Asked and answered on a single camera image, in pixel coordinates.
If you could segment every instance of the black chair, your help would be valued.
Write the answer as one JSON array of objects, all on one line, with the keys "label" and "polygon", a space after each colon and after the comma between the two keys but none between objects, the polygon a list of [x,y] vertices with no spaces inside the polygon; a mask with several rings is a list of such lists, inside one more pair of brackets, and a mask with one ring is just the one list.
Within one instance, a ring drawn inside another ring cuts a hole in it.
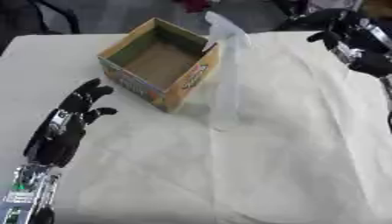
[{"label": "black chair", "polygon": [[43,5],[53,11],[56,11],[59,13],[61,16],[63,16],[66,21],[69,24],[69,28],[72,34],[80,34],[81,33],[81,28],[79,27],[79,19],[75,15],[75,13],[72,10],[63,10],[60,7],[57,7],[51,3],[48,3],[46,0],[27,0],[31,3],[33,7],[36,8],[37,13],[38,13],[38,19],[41,25],[41,29],[43,33],[52,33],[53,31],[50,31],[48,26],[46,25],[44,21],[44,15],[42,14],[42,11],[39,9],[40,5]]},{"label": "black chair", "polygon": [[16,36],[61,34],[52,31],[45,23],[41,6],[63,16],[72,34],[81,33],[79,20],[72,10],[61,9],[46,0],[0,0],[0,55]]},{"label": "black chair", "polygon": [[[314,10],[318,11],[322,9],[317,8],[310,10],[310,0],[272,0],[272,2],[274,2],[275,5],[288,17],[274,31],[313,31],[323,26],[322,24],[319,24],[318,21],[323,20],[320,18],[324,18],[325,15],[322,13],[317,16],[312,15]],[[356,9],[353,10],[357,10],[359,8],[358,6],[359,5],[356,3],[354,6]]]}]

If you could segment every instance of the robot finger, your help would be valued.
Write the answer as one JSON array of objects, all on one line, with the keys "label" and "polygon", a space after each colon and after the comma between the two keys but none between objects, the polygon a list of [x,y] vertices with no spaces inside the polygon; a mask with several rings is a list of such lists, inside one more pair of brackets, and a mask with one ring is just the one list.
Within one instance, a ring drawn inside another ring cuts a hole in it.
[{"label": "robot finger", "polygon": [[115,115],[117,110],[114,108],[96,108],[84,114],[83,119],[86,124],[91,124],[101,116]]}]

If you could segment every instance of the metal frame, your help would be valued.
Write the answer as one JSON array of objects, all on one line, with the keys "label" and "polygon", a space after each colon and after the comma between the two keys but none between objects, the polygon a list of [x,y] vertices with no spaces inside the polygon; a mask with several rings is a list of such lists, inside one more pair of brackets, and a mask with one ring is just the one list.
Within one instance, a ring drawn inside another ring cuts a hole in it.
[{"label": "metal frame", "polygon": [[51,3],[48,3],[46,0],[27,0],[33,7],[36,8],[38,16],[39,16],[39,20],[40,20],[40,24],[41,24],[41,29],[43,32],[49,32],[50,30],[47,27],[45,21],[44,21],[44,15],[42,13],[42,11],[39,8],[39,4],[45,6],[46,8],[49,8],[53,11],[56,11],[57,13],[59,13],[61,16],[63,16],[66,21],[69,24],[69,29],[71,31],[72,34],[80,34],[81,33],[81,28],[79,26],[79,19],[76,16],[76,14],[72,11],[72,10],[63,10],[60,7],[57,7]]}]

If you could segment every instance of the printed label on box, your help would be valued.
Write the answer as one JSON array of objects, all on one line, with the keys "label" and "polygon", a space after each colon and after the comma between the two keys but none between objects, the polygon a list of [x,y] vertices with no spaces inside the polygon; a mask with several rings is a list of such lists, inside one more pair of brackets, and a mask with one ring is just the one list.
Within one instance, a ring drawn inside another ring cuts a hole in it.
[{"label": "printed label on box", "polygon": [[197,65],[189,75],[187,81],[182,86],[183,89],[194,88],[201,80],[203,73],[208,69],[208,65]]}]

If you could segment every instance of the white cloth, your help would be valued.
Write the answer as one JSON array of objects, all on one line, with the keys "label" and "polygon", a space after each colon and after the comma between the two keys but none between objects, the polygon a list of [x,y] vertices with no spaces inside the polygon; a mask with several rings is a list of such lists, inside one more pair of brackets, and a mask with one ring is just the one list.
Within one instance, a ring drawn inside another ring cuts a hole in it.
[{"label": "white cloth", "polygon": [[16,38],[0,58],[1,193],[32,132],[82,82],[120,113],[87,130],[64,170],[56,223],[390,223],[392,136],[380,83],[307,32],[251,34],[240,125],[208,127],[214,77],[176,114],[104,78],[96,54],[123,35]]}]

